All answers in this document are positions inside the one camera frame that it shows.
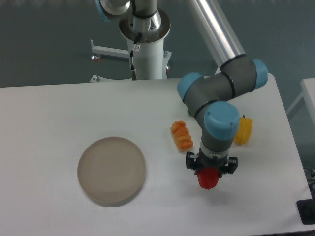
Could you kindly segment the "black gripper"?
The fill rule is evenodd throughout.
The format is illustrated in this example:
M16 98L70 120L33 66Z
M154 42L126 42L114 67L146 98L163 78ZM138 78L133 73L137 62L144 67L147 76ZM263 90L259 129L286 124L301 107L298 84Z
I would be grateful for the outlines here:
M201 149L195 154L191 151L186 153L186 168L193 170L194 174L205 168L214 168L219 171L219 178L225 174L233 174L238 168L238 158L228 157L227 153L214 153L206 155Z

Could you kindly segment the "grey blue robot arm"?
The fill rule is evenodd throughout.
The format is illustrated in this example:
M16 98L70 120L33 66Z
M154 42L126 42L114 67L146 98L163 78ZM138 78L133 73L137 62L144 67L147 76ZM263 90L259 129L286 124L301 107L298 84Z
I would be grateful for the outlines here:
M118 18L128 43L133 80L161 79L165 51L155 49L170 31L167 14L156 0L98 0L97 9L106 22ZM199 179L218 179L232 174L238 159L228 155L238 131L240 115L229 103L235 97L254 91L268 81L268 70L258 59L249 59L215 0L189 0L187 5L219 73L205 77L193 72L177 85L178 94L202 130L198 153L186 154L186 167Z

